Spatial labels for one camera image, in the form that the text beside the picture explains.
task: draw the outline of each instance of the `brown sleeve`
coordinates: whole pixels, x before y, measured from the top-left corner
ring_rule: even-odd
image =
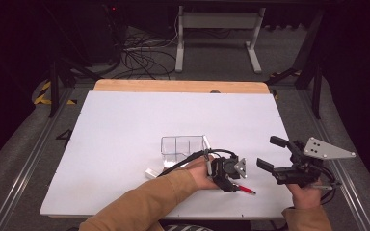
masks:
[[[162,230],[157,221],[196,190],[197,184],[187,170],[174,171],[125,193],[81,223],[80,231]]]
[[[285,209],[282,213],[290,231],[332,230],[323,206],[312,209]]]

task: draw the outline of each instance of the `table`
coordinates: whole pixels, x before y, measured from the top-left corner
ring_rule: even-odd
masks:
[[[221,93],[205,93],[211,90]],[[206,135],[212,148],[247,158],[248,178],[237,182],[257,195],[196,192],[166,218],[282,218],[282,209],[292,205],[286,187],[255,164],[262,158],[276,167],[291,165],[290,153],[269,143],[270,136],[287,134],[265,84],[100,80],[87,96],[40,214],[94,215],[146,181],[147,168],[162,169],[160,140],[170,135]]]

